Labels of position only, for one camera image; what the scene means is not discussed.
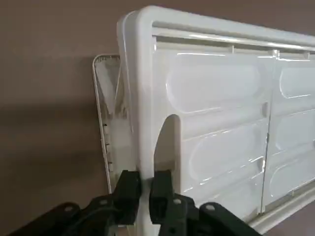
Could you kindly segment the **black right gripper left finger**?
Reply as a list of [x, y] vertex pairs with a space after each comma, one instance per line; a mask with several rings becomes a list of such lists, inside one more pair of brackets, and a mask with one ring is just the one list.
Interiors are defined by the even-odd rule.
[[134, 224], [140, 196], [140, 174], [124, 170], [113, 193], [91, 199], [85, 208], [72, 202], [62, 203], [11, 235], [108, 236], [113, 226]]

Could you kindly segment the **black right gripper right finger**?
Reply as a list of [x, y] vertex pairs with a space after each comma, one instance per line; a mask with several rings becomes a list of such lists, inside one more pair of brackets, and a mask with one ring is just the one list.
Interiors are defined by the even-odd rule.
[[255, 229], [222, 205], [207, 202], [196, 207], [193, 198], [173, 191], [169, 170], [157, 171], [152, 180], [149, 211], [160, 225], [160, 236], [258, 236]]

